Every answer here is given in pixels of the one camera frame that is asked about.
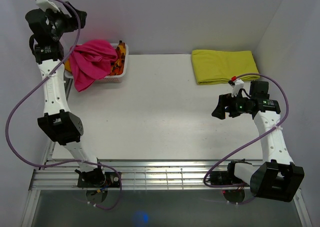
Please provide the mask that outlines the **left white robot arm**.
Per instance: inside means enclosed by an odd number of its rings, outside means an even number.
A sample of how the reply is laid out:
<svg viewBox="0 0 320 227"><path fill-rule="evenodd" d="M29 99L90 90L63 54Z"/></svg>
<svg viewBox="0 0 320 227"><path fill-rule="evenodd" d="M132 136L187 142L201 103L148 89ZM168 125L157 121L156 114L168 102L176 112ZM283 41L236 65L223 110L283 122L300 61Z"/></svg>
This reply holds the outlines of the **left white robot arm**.
<svg viewBox="0 0 320 227"><path fill-rule="evenodd" d="M76 173L86 183L100 187L106 182L106 174L98 165L99 160L80 143L84 134L81 119L71 113L67 103L64 84L64 49L60 38L64 33L82 29L87 14L72 11L64 14L53 2L38 0L38 8L29 11L25 19L32 31L29 47L35 57L41 77L45 81L43 116L37 119L38 126L51 141L65 147L78 159Z"/></svg>

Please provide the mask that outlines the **pink trousers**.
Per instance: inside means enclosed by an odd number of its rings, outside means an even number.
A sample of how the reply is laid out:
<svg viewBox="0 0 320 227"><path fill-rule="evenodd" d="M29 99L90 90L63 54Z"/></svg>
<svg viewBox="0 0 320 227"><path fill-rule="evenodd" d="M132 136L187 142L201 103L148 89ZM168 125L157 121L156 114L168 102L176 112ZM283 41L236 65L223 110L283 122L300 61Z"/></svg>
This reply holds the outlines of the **pink trousers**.
<svg viewBox="0 0 320 227"><path fill-rule="evenodd" d="M111 63L118 59L114 47L102 39L77 45L69 56L69 64L78 92L90 87L111 73Z"/></svg>

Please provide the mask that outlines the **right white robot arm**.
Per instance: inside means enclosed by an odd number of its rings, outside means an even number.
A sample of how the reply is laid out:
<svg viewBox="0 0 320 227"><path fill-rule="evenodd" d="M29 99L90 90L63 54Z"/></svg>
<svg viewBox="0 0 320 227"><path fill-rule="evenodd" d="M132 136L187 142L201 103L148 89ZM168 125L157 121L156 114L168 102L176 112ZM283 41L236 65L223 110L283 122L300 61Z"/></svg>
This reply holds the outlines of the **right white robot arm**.
<svg viewBox="0 0 320 227"><path fill-rule="evenodd" d="M237 186L245 183L254 197L290 202L305 176L304 169L294 164L281 128L281 109L276 100L270 99L267 81L254 80L250 90L244 82L233 77L229 80L232 92L221 94L212 116L220 120L242 114L252 116L258 130L262 149L262 165L254 167L246 160L232 160L226 174L211 174L212 185Z"/></svg>

